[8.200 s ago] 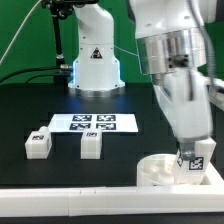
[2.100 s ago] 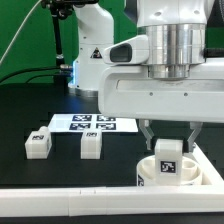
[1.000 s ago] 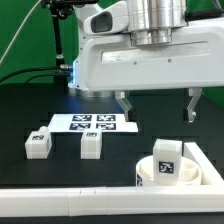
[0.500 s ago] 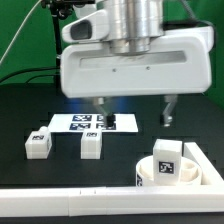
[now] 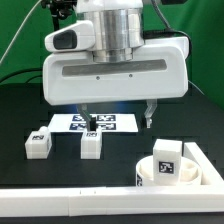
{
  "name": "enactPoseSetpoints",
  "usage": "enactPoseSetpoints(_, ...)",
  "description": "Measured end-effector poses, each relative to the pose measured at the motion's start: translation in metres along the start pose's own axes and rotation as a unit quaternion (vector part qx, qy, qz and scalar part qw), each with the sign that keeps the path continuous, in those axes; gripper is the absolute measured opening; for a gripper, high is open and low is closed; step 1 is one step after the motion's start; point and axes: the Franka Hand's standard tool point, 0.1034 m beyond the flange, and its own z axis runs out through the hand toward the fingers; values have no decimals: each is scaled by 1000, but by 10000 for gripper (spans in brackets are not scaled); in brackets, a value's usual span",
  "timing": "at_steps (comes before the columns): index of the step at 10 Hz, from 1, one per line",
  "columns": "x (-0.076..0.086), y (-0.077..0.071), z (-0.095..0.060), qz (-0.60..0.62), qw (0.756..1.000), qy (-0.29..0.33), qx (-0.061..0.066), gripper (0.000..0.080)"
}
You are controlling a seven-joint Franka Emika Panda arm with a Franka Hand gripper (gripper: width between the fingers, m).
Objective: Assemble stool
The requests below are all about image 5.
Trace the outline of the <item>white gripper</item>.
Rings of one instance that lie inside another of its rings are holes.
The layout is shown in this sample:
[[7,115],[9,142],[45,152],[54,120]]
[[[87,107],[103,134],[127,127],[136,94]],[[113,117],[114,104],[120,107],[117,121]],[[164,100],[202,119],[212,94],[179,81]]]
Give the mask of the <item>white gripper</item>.
[[88,51],[55,53],[43,65],[44,97],[52,105],[77,104],[88,131],[96,130],[96,118],[83,103],[147,100],[150,128],[156,99],[181,97],[188,90],[188,53],[185,37],[149,39],[133,51],[132,60],[120,63],[96,63]]

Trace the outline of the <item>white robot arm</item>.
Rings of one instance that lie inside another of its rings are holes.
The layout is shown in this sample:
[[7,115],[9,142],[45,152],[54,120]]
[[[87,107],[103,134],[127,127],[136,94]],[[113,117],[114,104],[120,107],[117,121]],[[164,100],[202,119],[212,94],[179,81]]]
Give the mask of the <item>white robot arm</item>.
[[187,36],[142,29],[143,0],[77,0],[77,21],[45,37],[51,53],[43,64],[44,97],[52,105],[75,104],[96,129],[89,103],[156,101],[188,90]]

